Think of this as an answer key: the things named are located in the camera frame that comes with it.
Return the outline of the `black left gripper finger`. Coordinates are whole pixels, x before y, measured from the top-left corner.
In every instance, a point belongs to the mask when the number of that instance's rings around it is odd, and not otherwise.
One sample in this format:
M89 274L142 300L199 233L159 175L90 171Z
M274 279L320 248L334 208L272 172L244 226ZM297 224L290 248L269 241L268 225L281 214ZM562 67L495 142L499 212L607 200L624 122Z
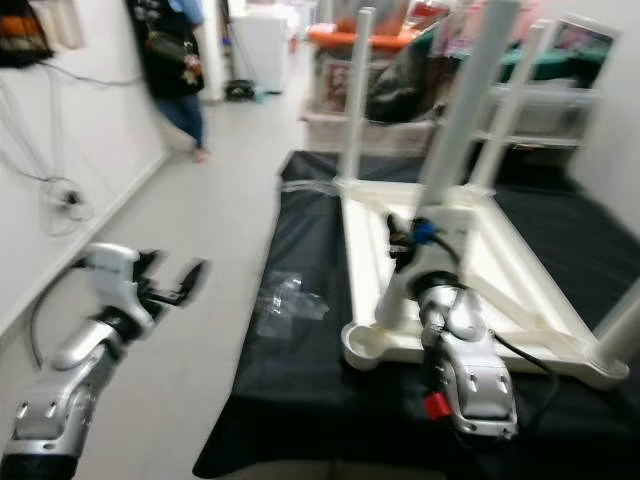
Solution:
M209 261L206 259L193 260L186 274L175 287L175 301L192 301L192 298L196 297L207 278L207 268L209 268Z

